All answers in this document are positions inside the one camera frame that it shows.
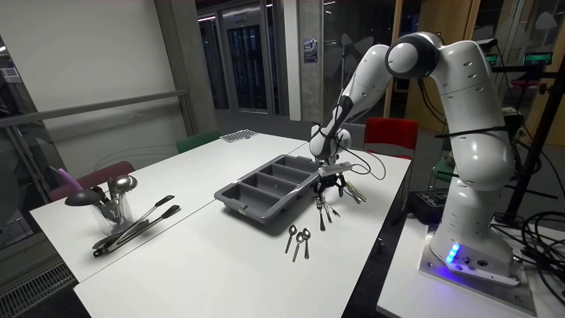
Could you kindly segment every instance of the robotic arm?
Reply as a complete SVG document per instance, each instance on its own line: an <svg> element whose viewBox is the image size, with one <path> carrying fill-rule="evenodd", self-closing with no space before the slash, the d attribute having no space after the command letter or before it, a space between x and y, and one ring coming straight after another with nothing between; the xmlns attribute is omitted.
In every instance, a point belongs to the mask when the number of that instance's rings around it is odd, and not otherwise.
<svg viewBox="0 0 565 318"><path fill-rule="evenodd" d="M453 272L515 286L510 246L489 224L502 187L514 172L505 131L467 131L504 126L492 73L479 45L460 41L444 46L432 33L403 36L390 47L375 45L359 63L329 119L312 128L310 151L327 165L350 145L340 127L373 105L392 76L436 82L451 134L457 163L444 216L430 242L433 253Z"/></svg>

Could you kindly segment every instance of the cutlery tray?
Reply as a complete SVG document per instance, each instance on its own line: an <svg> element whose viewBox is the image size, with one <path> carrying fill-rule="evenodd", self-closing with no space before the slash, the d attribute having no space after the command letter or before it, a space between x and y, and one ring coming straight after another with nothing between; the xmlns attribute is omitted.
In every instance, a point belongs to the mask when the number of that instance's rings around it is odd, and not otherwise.
<svg viewBox="0 0 565 318"><path fill-rule="evenodd" d="M318 177L318 165L312 159L283 154L223 187L214 198L269 225Z"/></svg>

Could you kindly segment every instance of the blue led light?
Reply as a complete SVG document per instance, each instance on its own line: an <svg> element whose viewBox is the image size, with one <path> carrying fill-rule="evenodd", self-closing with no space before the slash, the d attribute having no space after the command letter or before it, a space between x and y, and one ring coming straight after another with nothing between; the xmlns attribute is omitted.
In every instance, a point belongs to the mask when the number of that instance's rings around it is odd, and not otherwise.
<svg viewBox="0 0 565 318"><path fill-rule="evenodd" d="M455 243L451 247L451 251L449 252L449 255L447 256L447 258L445 259L446 263L449 264L453 261L453 258L457 254L457 251L459 251L459 244Z"/></svg>

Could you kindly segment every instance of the glass cup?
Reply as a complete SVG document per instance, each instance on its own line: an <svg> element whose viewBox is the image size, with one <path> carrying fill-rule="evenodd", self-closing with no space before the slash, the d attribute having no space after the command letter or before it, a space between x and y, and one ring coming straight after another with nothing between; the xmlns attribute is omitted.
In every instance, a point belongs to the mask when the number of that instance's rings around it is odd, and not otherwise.
<svg viewBox="0 0 565 318"><path fill-rule="evenodd" d="M125 194L100 205L92 205L98 226L107 236L126 230L133 224Z"/></svg>

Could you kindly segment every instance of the green chair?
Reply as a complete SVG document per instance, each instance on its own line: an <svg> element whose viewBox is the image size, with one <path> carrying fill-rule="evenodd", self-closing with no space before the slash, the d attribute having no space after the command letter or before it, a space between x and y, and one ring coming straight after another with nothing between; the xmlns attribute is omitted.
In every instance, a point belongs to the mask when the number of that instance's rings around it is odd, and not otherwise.
<svg viewBox="0 0 565 318"><path fill-rule="evenodd" d="M453 170L455 169L454 166L450 165L441 156L441 153L444 152L444 151L447 151L447 152L451 151L451 140L449 138L444 139L444 142L441 145L440 160L432 169L432 175L430 176L430 180L428 182L428 188L435 188L437 180L441 180L441 181L448 182L448 183L451 182L451 176L439 173L439 171L441 171L441 172L444 172L444 173L451 173L452 174Z"/></svg>
<svg viewBox="0 0 565 318"><path fill-rule="evenodd" d="M221 134L219 130L212 130L203 134L190 136L177 142L177 150L179 151L179 153L183 153L191 149L200 147L201 145L210 143L220 138L220 136Z"/></svg>

